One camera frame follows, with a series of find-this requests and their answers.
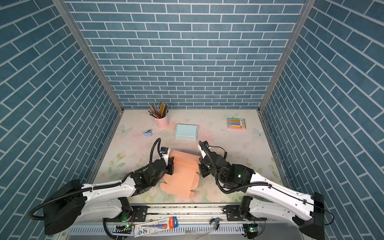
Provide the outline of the pink paper box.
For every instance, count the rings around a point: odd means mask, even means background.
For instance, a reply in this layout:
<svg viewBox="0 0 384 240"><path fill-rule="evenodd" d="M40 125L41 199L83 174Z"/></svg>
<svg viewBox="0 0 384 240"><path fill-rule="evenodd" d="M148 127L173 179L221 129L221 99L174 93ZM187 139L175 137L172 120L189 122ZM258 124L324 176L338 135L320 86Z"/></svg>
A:
<svg viewBox="0 0 384 240"><path fill-rule="evenodd" d="M164 175L164 182L160 183L161 190L184 199L193 198L193 190L198 187L200 181L199 156L172 151L170 157L174 158L174 172L172 175Z"/></svg>

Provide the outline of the light blue paper box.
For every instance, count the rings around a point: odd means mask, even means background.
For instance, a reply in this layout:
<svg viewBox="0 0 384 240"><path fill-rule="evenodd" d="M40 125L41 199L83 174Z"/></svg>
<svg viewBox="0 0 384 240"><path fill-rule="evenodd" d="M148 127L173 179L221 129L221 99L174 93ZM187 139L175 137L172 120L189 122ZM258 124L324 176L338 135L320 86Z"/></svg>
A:
<svg viewBox="0 0 384 240"><path fill-rule="evenodd" d="M184 141L196 141L198 135L197 125L177 124L175 139Z"/></svg>

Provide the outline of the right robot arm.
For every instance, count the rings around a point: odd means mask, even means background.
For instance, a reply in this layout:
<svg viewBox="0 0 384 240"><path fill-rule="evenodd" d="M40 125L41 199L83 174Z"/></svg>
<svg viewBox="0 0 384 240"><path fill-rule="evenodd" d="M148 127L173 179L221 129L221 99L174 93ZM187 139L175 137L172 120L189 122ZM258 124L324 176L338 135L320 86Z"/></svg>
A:
<svg viewBox="0 0 384 240"><path fill-rule="evenodd" d="M245 194L239 206L242 219L276 219L296 226L312 239L325 239L326 210L322 194L304 194L276 184L251 168L230 164L226 156L210 151L206 145L202 145L200 152L202 177L212 175L224 194Z"/></svg>

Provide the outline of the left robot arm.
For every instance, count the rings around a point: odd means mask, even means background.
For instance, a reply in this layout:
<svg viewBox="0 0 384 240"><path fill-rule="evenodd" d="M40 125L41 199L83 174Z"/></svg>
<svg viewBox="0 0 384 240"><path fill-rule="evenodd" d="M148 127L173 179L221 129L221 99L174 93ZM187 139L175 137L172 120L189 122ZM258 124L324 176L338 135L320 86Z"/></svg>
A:
<svg viewBox="0 0 384 240"><path fill-rule="evenodd" d="M165 174L174 171L174 159L155 160L122 180L103 185L81 184L73 180L65 184L43 203L32 208L28 218L44 222L46 235L62 232L75 223L112 219L129 221L133 209L129 198L146 193L157 185Z"/></svg>

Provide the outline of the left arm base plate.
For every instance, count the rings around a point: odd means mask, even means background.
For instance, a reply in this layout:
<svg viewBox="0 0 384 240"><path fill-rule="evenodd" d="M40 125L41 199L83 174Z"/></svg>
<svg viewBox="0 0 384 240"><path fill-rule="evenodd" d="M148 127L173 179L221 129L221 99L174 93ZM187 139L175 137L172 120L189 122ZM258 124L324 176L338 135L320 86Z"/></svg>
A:
<svg viewBox="0 0 384 240"><path fill-rule="evenodd" d="M121 212L113 219L106 219L106 222L111 223L142 223L146 221L148 206L132 206L131 212Z"/></svg>

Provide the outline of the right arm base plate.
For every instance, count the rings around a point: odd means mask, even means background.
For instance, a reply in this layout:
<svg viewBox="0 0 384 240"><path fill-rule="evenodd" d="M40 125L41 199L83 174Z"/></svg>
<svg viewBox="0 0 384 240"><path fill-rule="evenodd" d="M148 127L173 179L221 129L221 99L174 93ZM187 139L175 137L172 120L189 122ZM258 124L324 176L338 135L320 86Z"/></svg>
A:
<svg viewBox="0 0 384 240"><path fill-rule="evenodd" d="M227 216L227 221L266 221L267 218L256 218L250 213L250 208L246 205L226 205L223 208L223 212Z"/></svg>

